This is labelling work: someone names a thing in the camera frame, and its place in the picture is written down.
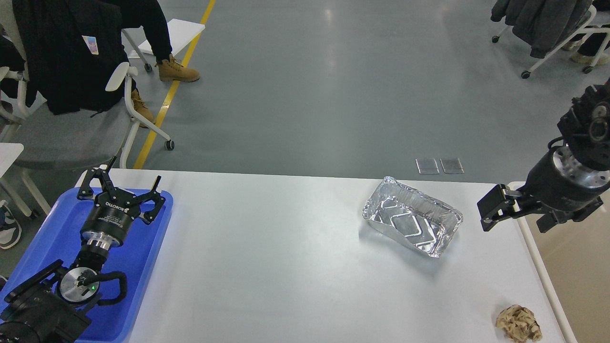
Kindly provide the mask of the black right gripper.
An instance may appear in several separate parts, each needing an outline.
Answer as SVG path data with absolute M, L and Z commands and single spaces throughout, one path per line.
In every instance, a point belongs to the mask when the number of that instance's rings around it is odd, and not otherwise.
M 489 232 L 497 223 L 519 217 L 515 205 L 524 195 L 540 203 L 543 215 L 537 226 L 546 233 L 569 220 L 581 222 L 588 218 L 603 204 L 602 193 L 604 171 L 580 163 L 570 148 L 551 148 L 518 191 L 496 184 L 477 202 L 477 208 L 482 230 Z

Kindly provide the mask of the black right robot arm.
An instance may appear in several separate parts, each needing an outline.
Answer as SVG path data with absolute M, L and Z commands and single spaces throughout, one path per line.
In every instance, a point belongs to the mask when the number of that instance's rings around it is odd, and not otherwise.
M 477 203 L 485 232 L 500 221 L 538 213 L 546 233 L 569 220 L 584 221 L 610 187 L 609 84 L 591 85 L 560 117 L 558 138 L 516 190 L 495 185 Z

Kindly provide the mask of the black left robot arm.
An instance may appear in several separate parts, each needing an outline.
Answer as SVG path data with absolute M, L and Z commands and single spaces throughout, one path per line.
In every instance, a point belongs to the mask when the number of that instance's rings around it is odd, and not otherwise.
M 172 198 L 113 184 L 111 166 L 64 193 L 1 296 L 3 343 L 115 343 L 134 321 Z

